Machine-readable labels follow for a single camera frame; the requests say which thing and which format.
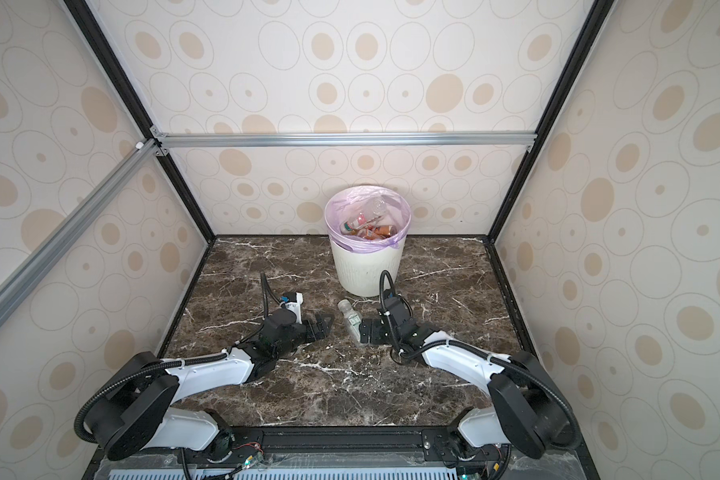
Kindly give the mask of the brown tea bottle orange label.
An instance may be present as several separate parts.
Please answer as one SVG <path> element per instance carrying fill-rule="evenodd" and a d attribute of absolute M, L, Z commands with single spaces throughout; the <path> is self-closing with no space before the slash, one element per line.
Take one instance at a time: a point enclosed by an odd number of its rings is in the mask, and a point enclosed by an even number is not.
<path fill-rule="evenodd" d="M 367 241 L 389 239 L 398 233 L 395 225 L 371 225 L 367 224 L 354 232 L 354 235 Z"/>

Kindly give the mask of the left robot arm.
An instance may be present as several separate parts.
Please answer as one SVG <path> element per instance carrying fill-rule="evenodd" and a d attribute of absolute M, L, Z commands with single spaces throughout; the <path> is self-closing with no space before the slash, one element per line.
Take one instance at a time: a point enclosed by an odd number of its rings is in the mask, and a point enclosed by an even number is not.
<path fill-rule="evenodd" d="M 161 448 L 197 453 L 213 463 L 230 458 L 232 427 L 214 411 L 183 410 L 178 402 L 261 380 L 301 346 L 325 339 L 335 320 L 324 312 L 307 317 L 301 293 L 275 295 L 265 276 L 260 285 L 263 319 L 252 333 L 211 355 L 134 355 L 81 406 L 73 421 L 76 436 L 101 447 L 112 461 Z"/>

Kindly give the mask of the clear bottle white cap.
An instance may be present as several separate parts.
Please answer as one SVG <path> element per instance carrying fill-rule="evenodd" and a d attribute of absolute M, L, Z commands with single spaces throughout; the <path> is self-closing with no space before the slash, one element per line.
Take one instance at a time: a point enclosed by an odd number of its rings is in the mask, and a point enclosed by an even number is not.
<path fill-rule="evenodd" d="M 383 196 L 369 199 L 361 208 L 357 220 L 360 225 L 374 224 L 388 214 L 388 204 Z"/>

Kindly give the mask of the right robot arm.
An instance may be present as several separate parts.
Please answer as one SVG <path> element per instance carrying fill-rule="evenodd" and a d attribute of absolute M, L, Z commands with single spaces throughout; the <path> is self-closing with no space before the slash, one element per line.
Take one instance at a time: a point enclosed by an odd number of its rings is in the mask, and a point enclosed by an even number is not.
<path fill-rule="evenodd" d="M 549 449 L 575 450 L 582 444 L 570 402 L 536 356 L 483 350 L 418 321 L 386 270 L 380 274 L 378 300 L 379 318 L 361 323 L 362 343 L 388 345 L 395 363 L 443 370 L 489 398 L 488 407 L 470 407 L 449 425 L 449 448 L 456 456 L 468 459 L 488 445 L 509 445 L 539 459 Z"/>

